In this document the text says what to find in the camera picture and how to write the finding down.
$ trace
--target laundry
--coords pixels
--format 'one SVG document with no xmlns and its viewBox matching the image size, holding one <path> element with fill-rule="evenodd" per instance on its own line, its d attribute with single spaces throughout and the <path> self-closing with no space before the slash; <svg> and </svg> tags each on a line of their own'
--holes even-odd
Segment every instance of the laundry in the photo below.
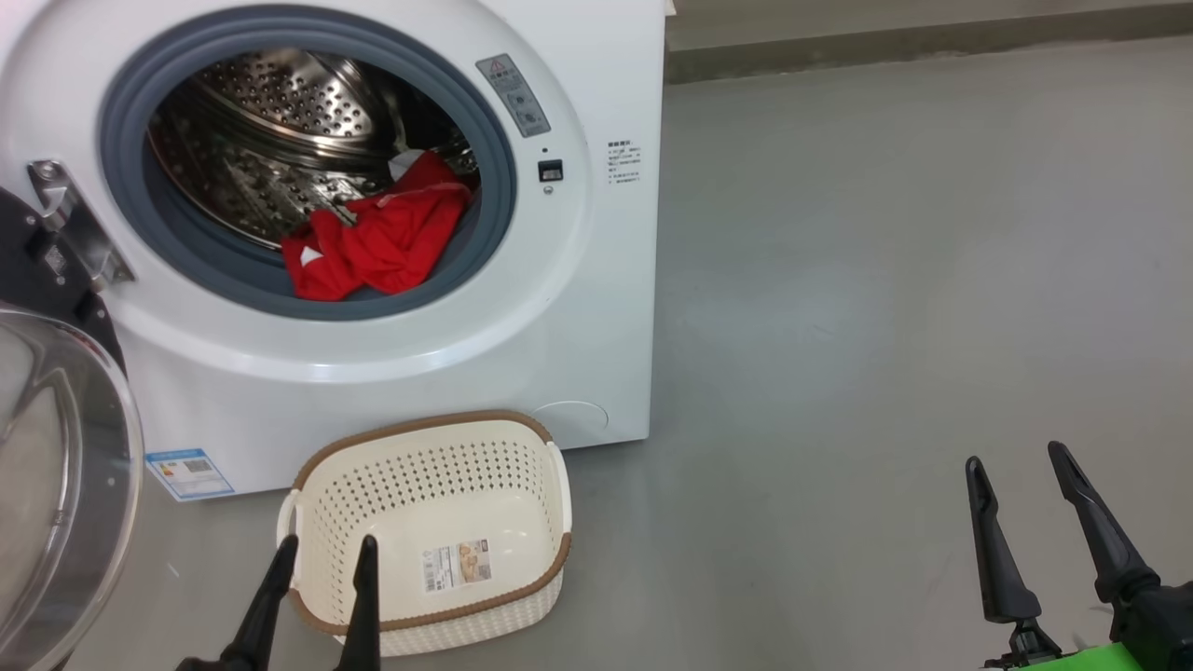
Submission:
<svg viewBox="0 0 1193 671">
<path fill-rule="evenodd" d="M 439 257 L 471 191 L 434 152 L 424 152 L 385 193 L 345 207 L 356 226 L 329 210 L 282 240 L 282 257 L 295 295 L 342 301 L 369 285 L 398 294 L 421 284 Z"/>
</svg>

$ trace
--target washing machine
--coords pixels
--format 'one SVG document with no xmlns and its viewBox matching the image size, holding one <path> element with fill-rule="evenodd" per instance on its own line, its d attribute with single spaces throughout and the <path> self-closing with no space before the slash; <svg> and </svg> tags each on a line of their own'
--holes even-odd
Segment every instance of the washing machine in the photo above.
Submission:
<svg viewBox="0 0 1193 671">
<path fill-rule="evenodd" d="M 101 333 L 175 498 L 452 412 L 647 436 L 663 0 L 2 5 L 0 298 Z M 434 269 L 298 297 L 279 240 L 413 149 L 472 186 Z"/>
</svg>

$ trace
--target gray floor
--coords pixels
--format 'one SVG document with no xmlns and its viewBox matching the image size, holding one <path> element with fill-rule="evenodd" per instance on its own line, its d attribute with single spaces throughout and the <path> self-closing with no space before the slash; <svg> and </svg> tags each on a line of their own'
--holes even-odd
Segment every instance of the gray floor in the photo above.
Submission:
<svg viewBox="0 0 1193 671">
<path fill-rule="evenodd" d="M 1109 622 L 1044 453 L 1067 441 L 1193 578 L 1193 42 L 670 88 L 654 435 L 568 455 L 576 544 L 539 626 L 389 669 L 972 669 L 962 464 L 982 455 L 1059 642 Z M 73 671 L 214 655 L 279 495 L 149 484 Z M 276 669 L 335 642 L 283 609 Z"/>
</svg>

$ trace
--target door hinge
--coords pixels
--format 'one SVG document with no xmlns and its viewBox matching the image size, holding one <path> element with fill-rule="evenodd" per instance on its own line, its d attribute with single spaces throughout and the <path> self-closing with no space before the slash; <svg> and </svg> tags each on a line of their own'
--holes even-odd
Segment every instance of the door hinge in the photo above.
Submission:
<svg viewBox="0 0 1193 671">
<path fill-rule="evenodd" d="M 95 221 L 66 168 L 57 161 L 29 164 L 29 179 L 42 202 L 41 224 L 66 244 L 91 277 L 93 291 L 135 279 L 124 258 Z"/>
</svg>

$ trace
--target laundry basket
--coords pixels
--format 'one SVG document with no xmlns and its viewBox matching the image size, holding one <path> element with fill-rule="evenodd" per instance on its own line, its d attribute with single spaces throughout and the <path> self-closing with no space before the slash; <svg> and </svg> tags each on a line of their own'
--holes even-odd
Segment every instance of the laundry basket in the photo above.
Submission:
<svg viewBox="0 0 1193 671">
<path fill-rule="evenodd" d="M 345 438 L 298 474 L 278 542 L 298 535 L 291 601 L 344 642 L 365 535 L 377 540 L 382 655 L 508 634 L 560 596 L 571 495 L 550 433 L 515 412 L 424 419 Z"/>
</svg>

